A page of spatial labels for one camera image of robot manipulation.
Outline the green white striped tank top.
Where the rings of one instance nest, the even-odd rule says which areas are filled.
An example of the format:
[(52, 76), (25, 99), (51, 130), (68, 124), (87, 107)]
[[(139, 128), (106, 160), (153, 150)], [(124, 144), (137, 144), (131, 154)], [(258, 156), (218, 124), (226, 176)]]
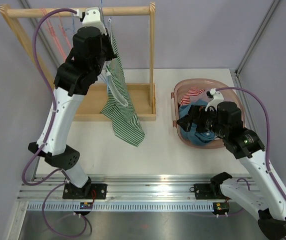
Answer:
[(117, 57), (110, 61), (111, 81), (107, 88), (108, 100), (101, 113), (112, 121), (115, 136), (137, 147), (143, 141), (145, 133), (125, 82), (116, 38), (113, 33), (110, 36)]

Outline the pink wire hanger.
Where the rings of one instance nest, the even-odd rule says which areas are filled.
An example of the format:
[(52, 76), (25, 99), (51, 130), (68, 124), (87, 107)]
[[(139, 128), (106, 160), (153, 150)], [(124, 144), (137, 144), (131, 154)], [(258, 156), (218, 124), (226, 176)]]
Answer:
[(51, 37), (52, 37), (52, 39), (53, 39), (53, 41), (54, 41), (54, 43), (56, 45), (56, 48), (59, 51), (61, 57), (63, 58), (63, 60), (65, 60), (66, 59), (66, 54), (65, 54), (65, 51), (64, 51), (64, 49), (63, 49), (63, 47), (62, 47), (62, 45), (60, 43), (60, 40), (58, 39), (58, 36), (57, 36), (57, 34), (55, 32), (55, 29), (54, 29), (54, 26), (52, 25), (52, 23), (51, 23), (49, 18), (47, 18), (45, 20), (45, 22), (47, 24), (47, 28), (48, 28), (47, 31), (48, 31), (48, 33), (51, 35)]

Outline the blue tank top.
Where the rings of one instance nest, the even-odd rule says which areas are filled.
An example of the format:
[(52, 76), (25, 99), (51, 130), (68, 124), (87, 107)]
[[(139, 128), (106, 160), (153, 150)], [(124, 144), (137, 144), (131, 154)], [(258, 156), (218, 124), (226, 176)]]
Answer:
[[(181, 105), (178, 109), (179, 118), (184, 117), (188, 113), (188, 111), (192, 105), (206, 106), (207, 104), (208, 103), (206, 101), (199, 99), (195, 102), (191, 102), (188, 105)], [(193, 144), (195, 146), (199, 146), (199, 147), (206, 146), (207, 144), (209, 144), (210, 142), (212, 142), (216, 138), (215, 134), (210, 132), (210, 131), (203, 132), (203, 133), (197, 132), (196, 127), (197, 127), (197, 125), (193, 123), (191, 130), (188, 132), (184, 131), (180, 127), (180, 133), (181, 133), (182, 138), (185, 140), (189, 140), (191, 144)]]

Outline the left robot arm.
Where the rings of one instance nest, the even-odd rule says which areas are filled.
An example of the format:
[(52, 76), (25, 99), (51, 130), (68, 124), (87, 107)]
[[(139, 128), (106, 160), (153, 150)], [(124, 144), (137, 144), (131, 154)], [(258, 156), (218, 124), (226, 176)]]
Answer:
[(91, 193), (91, 179), (78, 162), (80, 153), (66, 144), (67, 136), (89, 87), (97, 81), (105, 62), (116, 55), (105, 27), (81, 27), (72, 41), (73, 47), (54, 79), (55, 99), (43, 133), (28, 150), (61, 169), (69, 180), (70, 194), (85, 199)]

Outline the red white striped tank top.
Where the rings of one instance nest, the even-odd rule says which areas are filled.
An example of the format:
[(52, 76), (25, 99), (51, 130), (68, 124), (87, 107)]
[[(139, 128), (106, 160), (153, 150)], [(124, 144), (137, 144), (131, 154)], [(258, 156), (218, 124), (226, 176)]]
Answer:
[(180, 106), (186, 106), (190, 103), (194, 103), (199, 100), (202, 94), (205, 92), (204, 89), (191, 87), (189, 90), (181, 97)]

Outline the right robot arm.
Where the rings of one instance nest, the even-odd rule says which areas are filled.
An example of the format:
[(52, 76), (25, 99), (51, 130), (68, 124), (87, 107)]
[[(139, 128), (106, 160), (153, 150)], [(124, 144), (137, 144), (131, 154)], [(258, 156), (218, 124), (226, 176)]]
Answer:
[(183, 131), (210, 131), (222, 139), (226, 149), (239, 160), (253, 178), (262, 197), (242, 187), (230, 174), (223, 172), (210, 180), (210, 194), (215, 198), (234, 200), (258, 222), (262, 233), (270, 240), (286, 237), (286, 189), (280, 193), (275, 183), (279, 176), (266, 163), (267, 151), (258, 135), (243, 126), (242, 112), (234, 102), (223, 101), (217, 107), (192, 105), (188, 113), (177, 120)]

